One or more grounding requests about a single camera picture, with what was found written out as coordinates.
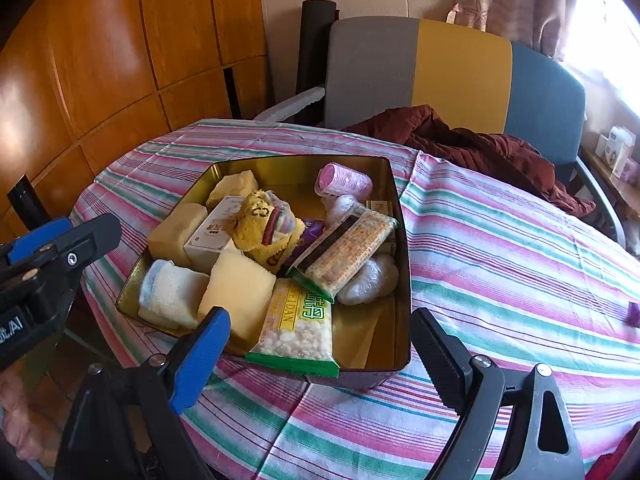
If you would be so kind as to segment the left hand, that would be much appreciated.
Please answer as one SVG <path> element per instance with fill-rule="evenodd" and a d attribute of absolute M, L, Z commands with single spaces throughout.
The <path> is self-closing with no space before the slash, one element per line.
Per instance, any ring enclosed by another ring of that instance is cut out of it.
<path fill-rule="evenodd" d="M 39 460 L 42 439 L 32 423 L 23 382 L 15 370 L 1 373 L 2 432 L 20 460 Z"/>

